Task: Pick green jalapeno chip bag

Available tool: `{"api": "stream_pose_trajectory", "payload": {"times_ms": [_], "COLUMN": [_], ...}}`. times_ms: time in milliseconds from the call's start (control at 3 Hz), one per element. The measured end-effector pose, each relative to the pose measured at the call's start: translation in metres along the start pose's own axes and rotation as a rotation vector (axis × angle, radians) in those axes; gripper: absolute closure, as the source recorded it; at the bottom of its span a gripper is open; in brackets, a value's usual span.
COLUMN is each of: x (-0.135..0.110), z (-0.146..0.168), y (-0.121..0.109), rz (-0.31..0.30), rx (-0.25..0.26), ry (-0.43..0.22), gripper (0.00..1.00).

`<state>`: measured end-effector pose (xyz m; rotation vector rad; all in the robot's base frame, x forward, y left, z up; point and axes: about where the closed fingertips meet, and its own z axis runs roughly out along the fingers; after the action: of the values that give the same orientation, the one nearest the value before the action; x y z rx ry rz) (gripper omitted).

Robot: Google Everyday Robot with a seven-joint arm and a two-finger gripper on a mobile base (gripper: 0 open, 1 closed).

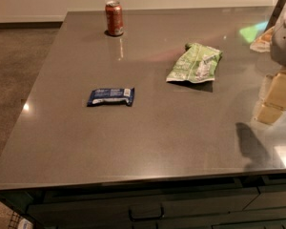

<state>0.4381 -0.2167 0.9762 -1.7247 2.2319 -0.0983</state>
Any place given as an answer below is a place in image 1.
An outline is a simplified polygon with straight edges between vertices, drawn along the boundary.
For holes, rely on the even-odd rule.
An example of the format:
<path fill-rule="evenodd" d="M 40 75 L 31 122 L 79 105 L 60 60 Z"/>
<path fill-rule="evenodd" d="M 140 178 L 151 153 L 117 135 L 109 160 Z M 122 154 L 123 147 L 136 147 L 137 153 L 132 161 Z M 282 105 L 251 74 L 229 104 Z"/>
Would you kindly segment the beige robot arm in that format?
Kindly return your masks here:
<path fill-rule="evenodd" d="M 277 0 L 266 29 L 273 27 L 270 55 L 282 66 L 286 66 L 286 0 Z"/>

